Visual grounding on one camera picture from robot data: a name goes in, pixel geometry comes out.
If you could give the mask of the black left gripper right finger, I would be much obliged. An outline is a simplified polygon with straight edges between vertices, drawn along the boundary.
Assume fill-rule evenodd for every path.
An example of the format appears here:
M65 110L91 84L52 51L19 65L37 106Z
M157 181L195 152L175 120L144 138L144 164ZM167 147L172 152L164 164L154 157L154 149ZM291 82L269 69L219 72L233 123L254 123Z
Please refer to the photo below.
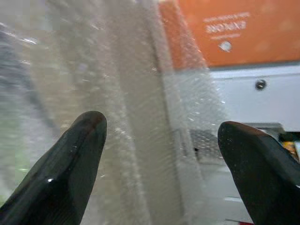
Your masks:
M255 225L300 223L300 164L271 135L223 122L218 146Z

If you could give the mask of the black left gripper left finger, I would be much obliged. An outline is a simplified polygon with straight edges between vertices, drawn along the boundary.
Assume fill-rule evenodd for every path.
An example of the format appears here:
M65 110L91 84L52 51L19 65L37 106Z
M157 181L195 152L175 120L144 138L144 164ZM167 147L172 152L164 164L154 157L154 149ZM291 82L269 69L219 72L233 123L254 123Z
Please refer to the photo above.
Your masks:
M1 206L1 224L80 224L94 187L106 134L107 119L101 112L81 114Z

